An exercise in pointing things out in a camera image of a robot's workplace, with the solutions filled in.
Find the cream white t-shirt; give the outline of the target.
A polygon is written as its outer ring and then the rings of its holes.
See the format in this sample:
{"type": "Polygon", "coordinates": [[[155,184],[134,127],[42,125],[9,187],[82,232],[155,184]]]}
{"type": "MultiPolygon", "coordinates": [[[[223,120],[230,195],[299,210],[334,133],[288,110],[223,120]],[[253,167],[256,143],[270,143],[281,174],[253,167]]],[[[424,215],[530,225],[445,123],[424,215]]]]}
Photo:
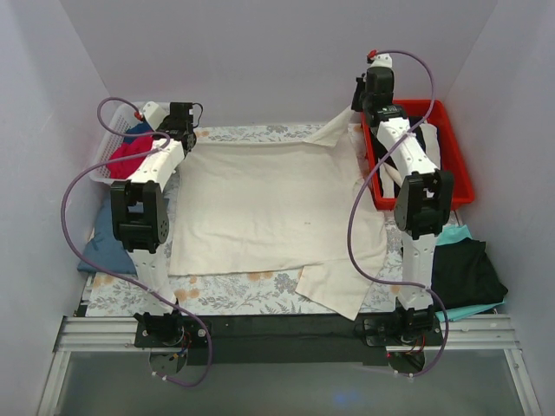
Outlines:
{"type": "Polygon", "coordinates": [[[180,164],[174,276],[298,269],[305,296],[354,319],[383,265],[351,110],[298,142],[200,143],[180,164]]]}

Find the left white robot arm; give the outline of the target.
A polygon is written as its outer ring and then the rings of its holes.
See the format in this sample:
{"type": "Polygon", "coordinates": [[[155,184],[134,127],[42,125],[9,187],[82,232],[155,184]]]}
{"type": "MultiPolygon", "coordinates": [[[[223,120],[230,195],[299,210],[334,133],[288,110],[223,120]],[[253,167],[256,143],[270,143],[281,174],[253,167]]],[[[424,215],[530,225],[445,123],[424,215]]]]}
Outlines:
{"type": "Polygon", "coordinates": [[[163,190],[174,170],[196,144],[192,102],[169,108],[149,101],[135,115],[151,130],[134,140],[150,145],[138,166],[110,187],[113,233],[134,263],[137,282],[147,289],[148,306],[135,318],[146,334],[167,347],[187,347],[191,336],[169,283],[163,244],[170,221],[163,190]]]}

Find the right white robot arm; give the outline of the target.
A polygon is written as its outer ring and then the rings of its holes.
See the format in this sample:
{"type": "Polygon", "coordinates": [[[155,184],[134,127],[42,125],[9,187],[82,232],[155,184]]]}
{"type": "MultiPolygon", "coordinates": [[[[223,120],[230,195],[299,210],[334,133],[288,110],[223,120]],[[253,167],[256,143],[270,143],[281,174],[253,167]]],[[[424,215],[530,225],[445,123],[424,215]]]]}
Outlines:
{"type": "Polygon", "coordinates": [[[412,341],[434,328],[434,298],[429,293],[434,249],[449,219],[454,190],[452,173],[440,170],[426,155],[407,113],[394,104],[394,85],[393,69],[385,64],[371,65],[357,81],[357,107],[402,178],[394,208],[402,233],[402,280],[396,283],[395,311],[364,325],[377,345],[412,341]]]}

